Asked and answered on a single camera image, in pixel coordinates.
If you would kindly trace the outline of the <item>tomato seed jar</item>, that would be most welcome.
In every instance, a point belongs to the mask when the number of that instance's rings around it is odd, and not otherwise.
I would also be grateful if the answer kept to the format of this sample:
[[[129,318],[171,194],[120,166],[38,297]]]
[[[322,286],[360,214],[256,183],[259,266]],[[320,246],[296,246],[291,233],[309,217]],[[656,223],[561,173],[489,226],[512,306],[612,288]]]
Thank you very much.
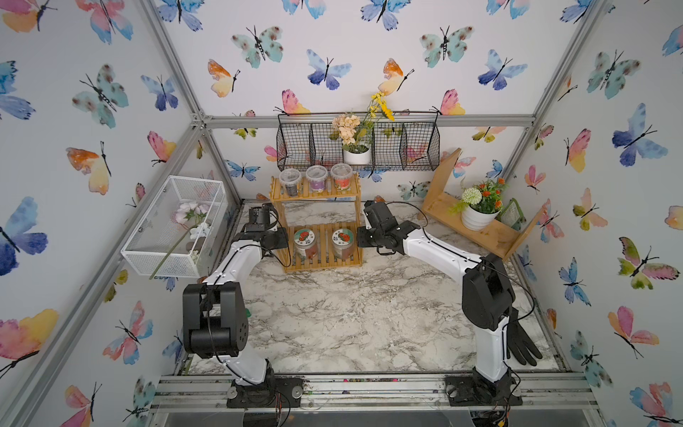
[[[337,229],[332,234],[334,256],[339,260],[349,259],[355,249],[355,238],[352,230]]]
[[[318,256],[318,235],[310,228],[295,231],[293,247],[303,263],[313,261]]]

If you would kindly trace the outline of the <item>clear tub dark seeds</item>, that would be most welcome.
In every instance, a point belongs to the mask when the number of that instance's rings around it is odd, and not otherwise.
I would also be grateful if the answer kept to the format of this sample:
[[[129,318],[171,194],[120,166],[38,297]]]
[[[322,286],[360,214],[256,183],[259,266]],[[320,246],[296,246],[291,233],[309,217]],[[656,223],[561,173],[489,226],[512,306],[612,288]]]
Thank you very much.
[[[301,172],[294,168],[285,169],[279,175],[279,182],[283,188],[283,192],[288,197],[299,196],[299,186],[301,181]]]

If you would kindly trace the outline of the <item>two-tier bamboo slat shelf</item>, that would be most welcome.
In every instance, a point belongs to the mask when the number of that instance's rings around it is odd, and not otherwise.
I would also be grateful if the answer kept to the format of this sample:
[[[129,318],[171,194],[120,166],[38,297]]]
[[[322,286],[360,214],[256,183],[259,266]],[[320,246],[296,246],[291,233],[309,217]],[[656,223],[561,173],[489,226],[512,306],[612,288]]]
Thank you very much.
[[[327,178],[327,190],[322,193],[313,193],[309,190],[309,183],[303,180],[299,186],[298,197],[288,197],[283,192],[279,178],[273,177],[270,183],[270,202],[279,213],[279,222],[286,228],[288,236],[288,249],[279,249],[277,254],[281,257],[290,254],[292,261],[284,268],[286,273],[305,272],[306,270],[324,270],[343,267],[360,267],[363,264],[363,250],[357,246],[356,231],[361,225],[361,191],[357,174],[354,174],[351,186],[348,190],[339,191],[334,188],[332,178]],[[293,202],[352,202],[355,209],[355,219],[350,222],[331,222],[329,220],[320,222],[299,222],[289,225],[286,220],[285,207],[287,203]],[[318,235],[318,256],[313,261],[303,263],[293,247],[293,235],[295,231],[310,228]],[[353,231],[355,238],[355,249],[353,255],[346,260],[339,260],[334,256],[332,244],[332,234],[335,230],[347,228]]]

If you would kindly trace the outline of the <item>clear tub red seeds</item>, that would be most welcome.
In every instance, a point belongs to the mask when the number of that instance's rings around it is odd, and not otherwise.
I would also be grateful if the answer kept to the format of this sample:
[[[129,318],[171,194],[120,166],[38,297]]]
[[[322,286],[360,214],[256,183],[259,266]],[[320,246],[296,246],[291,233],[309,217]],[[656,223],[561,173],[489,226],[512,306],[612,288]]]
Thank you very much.
[[[345,191],[351,186],[354,171],[350,165],[339,163],[331,167],[330,175],[334,183],[334,188],[339,191]]]

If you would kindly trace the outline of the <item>clear tub purple seeds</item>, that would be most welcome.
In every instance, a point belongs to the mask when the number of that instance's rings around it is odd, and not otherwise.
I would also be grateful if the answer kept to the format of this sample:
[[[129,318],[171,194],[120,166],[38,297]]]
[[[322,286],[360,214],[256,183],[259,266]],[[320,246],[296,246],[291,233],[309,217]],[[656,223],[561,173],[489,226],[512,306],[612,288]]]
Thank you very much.
[[[312,165],[306,170],[305,175],[311,192],[322,193],[327,190],[328,171],[323,165]]]

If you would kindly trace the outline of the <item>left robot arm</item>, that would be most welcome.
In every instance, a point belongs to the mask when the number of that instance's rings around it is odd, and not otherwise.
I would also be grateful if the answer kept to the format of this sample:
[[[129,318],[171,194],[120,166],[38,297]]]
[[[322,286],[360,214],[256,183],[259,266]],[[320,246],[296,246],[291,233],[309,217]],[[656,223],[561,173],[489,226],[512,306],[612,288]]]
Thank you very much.
[[[249,219],[216,270],[182,294],[184,350],[217,359],[240,386],[267,384],[270,363],[248,343],[249,324],[241,282],[265,255],[288,245],[273,204],[249,209]]]

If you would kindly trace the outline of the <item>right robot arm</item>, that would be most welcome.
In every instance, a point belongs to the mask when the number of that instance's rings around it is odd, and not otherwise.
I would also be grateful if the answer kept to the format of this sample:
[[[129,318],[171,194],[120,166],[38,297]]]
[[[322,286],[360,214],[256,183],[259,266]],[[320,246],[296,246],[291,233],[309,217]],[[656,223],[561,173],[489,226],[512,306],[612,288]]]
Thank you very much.
[[[507,328],[515,301],[502,259],[495,254],[469,253],[435,238],[414,222],[399,222],[384,202],[366,202],[363,214],[366,224],[358,228],[359,247],[373,247],[380,255],[415,258],[462,286],[462,312],[476,336],[475,371],[487,382],[501,381],[509,370]]]

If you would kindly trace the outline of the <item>tilted wooden corner shelf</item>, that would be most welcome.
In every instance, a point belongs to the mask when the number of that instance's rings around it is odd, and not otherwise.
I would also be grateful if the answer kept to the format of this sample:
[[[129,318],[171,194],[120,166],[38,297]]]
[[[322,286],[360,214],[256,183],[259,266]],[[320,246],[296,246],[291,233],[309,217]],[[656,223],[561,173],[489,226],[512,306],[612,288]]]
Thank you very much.
[[[445,187],[461,152],[456,149],[440,162],[423,201],[423,213],[507,261],[524,243],[544,210],[541,208],[523,231],[498,221],[493,213],[479,213],[470,207],[462,213],[452,213],[458,199],[446,193]]]

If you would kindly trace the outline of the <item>green seed packet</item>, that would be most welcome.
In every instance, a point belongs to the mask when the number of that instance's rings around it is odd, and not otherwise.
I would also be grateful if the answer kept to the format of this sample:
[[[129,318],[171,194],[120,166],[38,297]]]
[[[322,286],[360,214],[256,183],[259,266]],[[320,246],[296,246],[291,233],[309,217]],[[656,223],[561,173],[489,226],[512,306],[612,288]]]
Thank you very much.
[[[526,223],[526,217],[517,199],[510,199],[510,203],[499,213],[497,220],[514,231],[521,231],[522,226]]]

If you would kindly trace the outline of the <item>pink artificial flower stem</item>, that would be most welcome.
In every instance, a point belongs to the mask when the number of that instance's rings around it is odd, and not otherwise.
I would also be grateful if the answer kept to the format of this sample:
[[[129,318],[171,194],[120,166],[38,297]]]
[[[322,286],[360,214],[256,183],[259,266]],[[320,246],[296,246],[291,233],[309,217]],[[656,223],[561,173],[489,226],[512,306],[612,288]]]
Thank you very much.
[[[176,224],[183,227],[183,234],[168,249],[155,270],[150,274],[149,279],[154,279],[158,275],[166,260],[185,238],[189,237],[192,241],[190,253],[193,254],[195,252],[197,241],[201,238],[207,238],[210,234],[211,224],[207,220],[210,209],[211,206],[199,201],[184,202],[179,205],[174,213],[174,220]]]

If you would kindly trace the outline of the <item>white pot beige flowers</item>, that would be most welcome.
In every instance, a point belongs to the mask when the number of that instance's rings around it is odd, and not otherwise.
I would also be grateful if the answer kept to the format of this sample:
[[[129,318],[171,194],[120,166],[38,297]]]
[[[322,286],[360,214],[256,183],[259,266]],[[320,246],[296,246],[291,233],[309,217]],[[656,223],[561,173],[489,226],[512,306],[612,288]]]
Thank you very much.
[[[343,113],[333,119],[329,139],[341,142],[343,163],[372,165],[375,128],[383,120],[394,121],[394,112],[388,106],[387,94],[379,91],[371,96],[362,114]]]

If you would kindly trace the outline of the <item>white pot orange flowers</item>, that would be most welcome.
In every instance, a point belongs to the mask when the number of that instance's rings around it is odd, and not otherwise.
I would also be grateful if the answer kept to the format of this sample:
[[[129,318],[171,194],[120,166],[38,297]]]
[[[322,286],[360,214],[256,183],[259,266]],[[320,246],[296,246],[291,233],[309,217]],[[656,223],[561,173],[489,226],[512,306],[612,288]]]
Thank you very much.
[[[503,209],[503,192],[506,181],[486,179],[465,189],[453,206],[451,215],[460,215],[464,227],[471,231],[483,231]]]

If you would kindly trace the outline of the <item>black rubber glove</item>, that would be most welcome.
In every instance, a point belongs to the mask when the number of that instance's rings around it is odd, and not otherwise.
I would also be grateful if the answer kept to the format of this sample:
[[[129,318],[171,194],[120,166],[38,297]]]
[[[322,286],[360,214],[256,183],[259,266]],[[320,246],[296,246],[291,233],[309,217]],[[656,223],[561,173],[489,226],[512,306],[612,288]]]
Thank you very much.
[[[528,335],[524,327],[519,323],[519,311],[510,309],[510,319],[506,329],[507,335],[507,358],[513,357],[522,366],[536,367],[542,359],[542,353]]]

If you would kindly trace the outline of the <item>white mesh wall box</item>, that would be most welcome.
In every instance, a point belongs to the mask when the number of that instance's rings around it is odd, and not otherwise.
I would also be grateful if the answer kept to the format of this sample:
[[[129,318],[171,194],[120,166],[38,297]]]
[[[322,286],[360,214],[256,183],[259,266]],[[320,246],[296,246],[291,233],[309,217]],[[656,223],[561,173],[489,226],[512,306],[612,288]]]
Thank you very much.
[[[199,201],[211,206],[207,220],[211,231],[207,238],[197,241],[190,253],[189,237],[166,260],[157,277],[199,278],[206,259],[220,229],[227,207],[227,195],[222,181],[171,175],[153,197],[151,205],[126,240],[121,254],[140,276],[149,277],[168,249],[183,234],[183,227],[175,223],[174,213],[184,202]]]

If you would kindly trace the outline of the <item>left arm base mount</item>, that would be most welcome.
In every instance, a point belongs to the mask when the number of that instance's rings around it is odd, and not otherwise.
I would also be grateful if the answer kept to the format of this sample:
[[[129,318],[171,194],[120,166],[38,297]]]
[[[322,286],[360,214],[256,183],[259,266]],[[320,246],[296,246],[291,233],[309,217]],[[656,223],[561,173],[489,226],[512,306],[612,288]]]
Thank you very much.
[[[301,406],[304,381],[296,377],[267,376],[260,385],[233,381],[227,395],[227,408],[297,408]]]

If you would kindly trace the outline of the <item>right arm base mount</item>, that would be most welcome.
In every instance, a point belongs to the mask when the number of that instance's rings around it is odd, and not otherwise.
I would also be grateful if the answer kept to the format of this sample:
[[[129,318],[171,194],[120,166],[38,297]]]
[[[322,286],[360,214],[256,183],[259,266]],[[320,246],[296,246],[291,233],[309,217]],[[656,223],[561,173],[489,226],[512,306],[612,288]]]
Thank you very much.
[[[476,370],[471,375],[447,376],[445,393],[451,407],[521,406],[523,400],[515,396],[516,385],[510,372],[500,380],[490,382]]]

